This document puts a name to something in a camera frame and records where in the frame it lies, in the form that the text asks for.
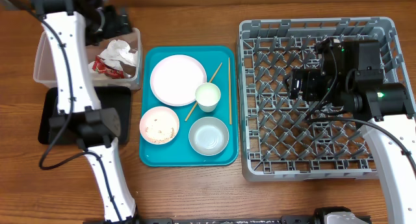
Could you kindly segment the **white paper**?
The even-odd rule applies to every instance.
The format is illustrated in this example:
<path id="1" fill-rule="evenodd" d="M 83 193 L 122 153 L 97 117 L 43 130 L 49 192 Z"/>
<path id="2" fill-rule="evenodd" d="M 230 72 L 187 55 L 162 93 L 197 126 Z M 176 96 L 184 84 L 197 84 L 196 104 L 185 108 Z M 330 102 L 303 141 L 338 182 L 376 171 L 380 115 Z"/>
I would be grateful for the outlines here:
<path id="1" fill-rule="evenodd" d="M 127 72 L 127 69 L 125 69 L 124 66 L 135 68 L 138 65 L 137 50 L 135 50 L 134 53 L 131 52 L 131 46 L 124 40 L 112 40 L 107 48 L 96 56 L 102 58 L 107 65 L 122 68 L 125 73 L 125 79 L 131 78 L 132 75 Z M 90 72 L 98 73 L 92 70 L 93 63 L 94 61 L 89 63 L 88 68 Z"/>

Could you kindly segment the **red snack wrapper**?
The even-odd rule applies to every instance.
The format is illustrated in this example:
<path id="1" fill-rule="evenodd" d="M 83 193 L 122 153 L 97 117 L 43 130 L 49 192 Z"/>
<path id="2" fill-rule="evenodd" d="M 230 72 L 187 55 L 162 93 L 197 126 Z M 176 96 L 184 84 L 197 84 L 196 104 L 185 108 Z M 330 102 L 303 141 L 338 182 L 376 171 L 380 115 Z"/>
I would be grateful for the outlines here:
<path id="1" fill-rule="evenodd" d="M 112 79 L 124 79 L 125 73 L 122 68 L 112 67 L 107 65 L 105 61 L 99 56 L 95 57 L 94 63 L 92 65 L 92 70 L 98 72 L 99 74 L 104 74 L 107 77 Z"/>

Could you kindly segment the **large white plate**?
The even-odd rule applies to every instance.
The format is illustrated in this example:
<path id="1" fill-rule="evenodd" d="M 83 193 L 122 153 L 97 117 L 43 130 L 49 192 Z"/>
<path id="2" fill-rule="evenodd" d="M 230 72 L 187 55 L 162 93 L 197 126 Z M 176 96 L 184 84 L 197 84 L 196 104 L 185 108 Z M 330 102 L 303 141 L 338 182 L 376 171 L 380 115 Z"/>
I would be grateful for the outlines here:
<path id="1" fill-rule="evenodd" d="M 185 106 L 195 102 L 196 88 L 205 82 L 205 68 L 188 55 L 171 55 L 162 59 L 150 76 L 153 95 L 170 106 Z"/>

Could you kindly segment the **pink bowl with rice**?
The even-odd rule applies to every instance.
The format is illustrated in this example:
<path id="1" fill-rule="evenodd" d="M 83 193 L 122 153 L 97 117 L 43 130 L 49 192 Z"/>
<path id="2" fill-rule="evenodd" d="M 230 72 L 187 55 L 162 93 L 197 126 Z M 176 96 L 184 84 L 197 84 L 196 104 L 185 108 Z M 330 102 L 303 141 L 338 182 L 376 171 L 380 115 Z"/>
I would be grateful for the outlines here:
<path id="1" fill-rule="evenodd" d="M 148 143 L 162 145 L 171 142 L 179 132 L 179 118 L 168 107 L 149 109 L 140 119 L 140 134 Z"/>

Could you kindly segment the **white paper cup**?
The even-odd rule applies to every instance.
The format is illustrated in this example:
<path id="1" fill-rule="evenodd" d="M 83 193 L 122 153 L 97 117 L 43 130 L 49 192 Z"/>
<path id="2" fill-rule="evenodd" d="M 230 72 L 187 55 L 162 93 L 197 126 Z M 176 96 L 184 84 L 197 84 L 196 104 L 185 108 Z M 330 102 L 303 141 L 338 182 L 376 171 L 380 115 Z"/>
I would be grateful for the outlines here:
<path id="1" fill-rule="evenodd" d="M 206 82 L 197 87 L 195 98 L 202 111 L 212 112 L 221 98 L 221 92 L 217 85 Z"/>

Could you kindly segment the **grey-white bowl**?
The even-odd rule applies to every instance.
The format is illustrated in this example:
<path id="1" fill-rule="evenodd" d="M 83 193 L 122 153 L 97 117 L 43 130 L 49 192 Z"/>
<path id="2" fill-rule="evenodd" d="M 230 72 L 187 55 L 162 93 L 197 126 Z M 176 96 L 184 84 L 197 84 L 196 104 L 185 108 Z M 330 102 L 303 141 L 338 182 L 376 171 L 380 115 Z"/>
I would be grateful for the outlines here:
<path id="1" fill-rule="evenodd" d="M 203 156 L 220 154 L 229 142 L 226 124 L 215 117 L 204 117 L 190 127 L 188 140 L 195 152 Z"/>

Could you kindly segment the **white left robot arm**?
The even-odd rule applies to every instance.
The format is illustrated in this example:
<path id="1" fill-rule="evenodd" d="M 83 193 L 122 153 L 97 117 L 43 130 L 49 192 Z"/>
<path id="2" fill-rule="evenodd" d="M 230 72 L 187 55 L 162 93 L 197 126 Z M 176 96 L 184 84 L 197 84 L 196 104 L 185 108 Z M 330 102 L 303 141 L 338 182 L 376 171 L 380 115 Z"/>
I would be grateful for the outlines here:
<path id="1" fill-rule="evenodd" d="M 57 77 L 57 116 L 49 124 L 58 131 L 39 161 L 42 170 L 85 157 L 103 201 L 104 223 L 139 223 L 137 206 L 124 177 L 119 156 L 120 117 L 102 108 L 90 72 L 86 48 L 132 32 L 125 12 L 104 0 L 30 0 L 29 13 L 44 28 Z M 61 138 L 76 141 L 80 153 L 52 166 L 44 161 Z"/>

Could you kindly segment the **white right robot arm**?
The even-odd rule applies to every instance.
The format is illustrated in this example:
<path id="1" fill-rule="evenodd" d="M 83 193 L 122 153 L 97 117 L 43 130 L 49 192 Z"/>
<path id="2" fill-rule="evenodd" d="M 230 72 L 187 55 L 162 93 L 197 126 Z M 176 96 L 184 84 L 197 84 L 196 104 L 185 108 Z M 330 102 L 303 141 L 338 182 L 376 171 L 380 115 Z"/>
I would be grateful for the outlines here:
<path id="1" fill-rule="evenodd" d="M 326 38 L 317 69 L 285 78 L 289 99 L 314 101 L 309 123 L 354 123 L 376 164 L 390 223 L 415 222 L 415 110 L 408 88 L 385 82 L 378 40 Z"/>

